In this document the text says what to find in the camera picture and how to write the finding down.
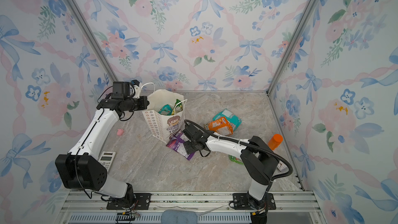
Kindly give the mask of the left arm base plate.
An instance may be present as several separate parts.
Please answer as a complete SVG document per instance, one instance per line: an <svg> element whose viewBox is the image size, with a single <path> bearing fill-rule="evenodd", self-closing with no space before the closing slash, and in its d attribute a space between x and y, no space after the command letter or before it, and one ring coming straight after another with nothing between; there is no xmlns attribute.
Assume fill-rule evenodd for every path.
<svg viewBox="0 0 398 224"><path fill-rule="evenodd" d="M122 199L111 198L107 202L107 210L148 210L152 194L134 193Z"/></svg>

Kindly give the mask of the red green Fox's candy packet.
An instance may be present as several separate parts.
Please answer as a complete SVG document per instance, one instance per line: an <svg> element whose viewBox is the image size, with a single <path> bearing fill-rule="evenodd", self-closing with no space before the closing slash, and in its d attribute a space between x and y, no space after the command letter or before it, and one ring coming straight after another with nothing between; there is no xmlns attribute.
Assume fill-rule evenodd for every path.
<svg viewBox="0 0 398 224"><path fill-rule="evenodd" d="M164 105L159 111L158 113L160 115L164 115L164 116L172 116L174 115L174 108L171 107L170 105Z"/></svg>

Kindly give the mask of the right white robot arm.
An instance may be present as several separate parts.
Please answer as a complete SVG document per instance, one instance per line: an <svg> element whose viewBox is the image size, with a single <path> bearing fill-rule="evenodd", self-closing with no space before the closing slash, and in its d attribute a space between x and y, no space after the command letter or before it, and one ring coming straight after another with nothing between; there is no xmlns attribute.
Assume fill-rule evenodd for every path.
<svg viewBox="0 0 398 224"><path fill-rule="evenodd" d="M258 136L250 139L222 136L190 120L185 120L184 124L182 132L189 139L184 144L187 153L198 151L202 157L207 157L211 152L221 152L240 159L251 177L248 204L256 210L266 208L269 186L279 160L264 141Z"/></svg>

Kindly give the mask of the green Fox's spring tea packet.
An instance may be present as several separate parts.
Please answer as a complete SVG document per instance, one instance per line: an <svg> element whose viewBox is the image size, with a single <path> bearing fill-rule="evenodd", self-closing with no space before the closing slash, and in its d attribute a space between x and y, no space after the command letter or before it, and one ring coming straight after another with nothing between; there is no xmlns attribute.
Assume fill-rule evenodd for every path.
<svg viewBox="0 0 398 224"><path fill-rule="evenodd" d="M180 113L182 111L183 111L183 101L180 101L179 99L177 99L176 103L175 103L175 106L174 106L174 109L172 111L172 114L175 115L175 114L178 114L178 113Z"/></svg>

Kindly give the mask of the purple Fox's candy packet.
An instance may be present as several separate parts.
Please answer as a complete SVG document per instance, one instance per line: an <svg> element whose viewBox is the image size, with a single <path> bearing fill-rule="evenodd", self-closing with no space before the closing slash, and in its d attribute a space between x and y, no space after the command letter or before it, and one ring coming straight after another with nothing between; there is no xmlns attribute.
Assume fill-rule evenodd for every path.
<svg viewBox="0 0 398 224"><path fill-rule="evenodd" d="M179 153L180 155L185 157L188 161L190 161L193 158L194 153L192 154L187 153L184 147L184 143L188 141L189 139L184 135L184 133L181 130L179 130L171 137L171 140L167 143L166 147Z"/></svg>

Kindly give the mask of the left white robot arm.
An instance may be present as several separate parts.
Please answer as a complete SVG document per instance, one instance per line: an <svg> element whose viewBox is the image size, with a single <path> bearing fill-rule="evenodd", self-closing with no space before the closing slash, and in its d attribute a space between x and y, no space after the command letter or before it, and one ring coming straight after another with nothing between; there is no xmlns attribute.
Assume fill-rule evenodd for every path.
<svg viewBox="0 0 398 224"><path fill-rule="evenodd" d="M100 100L83 136L67 154L58 155L55 160L64 187L84 191L89 198L96 192L118 207L133 208L137 199L132 185L109 176L100 157L109 132L123 114L144 111L148 105L146 96Z"/></svg>

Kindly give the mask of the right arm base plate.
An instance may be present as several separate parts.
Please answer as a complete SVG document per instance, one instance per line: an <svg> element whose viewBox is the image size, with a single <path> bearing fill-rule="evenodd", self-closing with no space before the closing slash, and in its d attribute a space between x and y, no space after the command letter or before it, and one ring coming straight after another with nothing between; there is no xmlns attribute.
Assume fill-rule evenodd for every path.
<svg viewBox="0 0 398 224"><path fill-rule="evenodd" d="M250 196L249 193L234 193L233 200L230 201L230 207L235 210L256 210L265 209L276 210L274 196L268 193L262 200L257 200Z"/></svg>

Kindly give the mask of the white printed paper bag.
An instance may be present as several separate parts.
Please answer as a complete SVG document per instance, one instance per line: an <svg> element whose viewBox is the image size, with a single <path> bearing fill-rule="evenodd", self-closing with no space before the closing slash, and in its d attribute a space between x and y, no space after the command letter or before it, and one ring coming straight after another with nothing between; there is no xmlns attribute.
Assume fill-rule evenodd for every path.
<svg viewBox="0 0 398 224"><path fill-rule="evenodd" d="M154 83L147 83L141 86L140 95L146 96L149 101L148 108L143 111L143 116L152 136L164 143L168 143L171 137L183 126L187 99L181 94L165 89L157 89ZM172 116L164 116L158 113L167 104L174 108L177 99L183 101L182 112Z"/></svg>

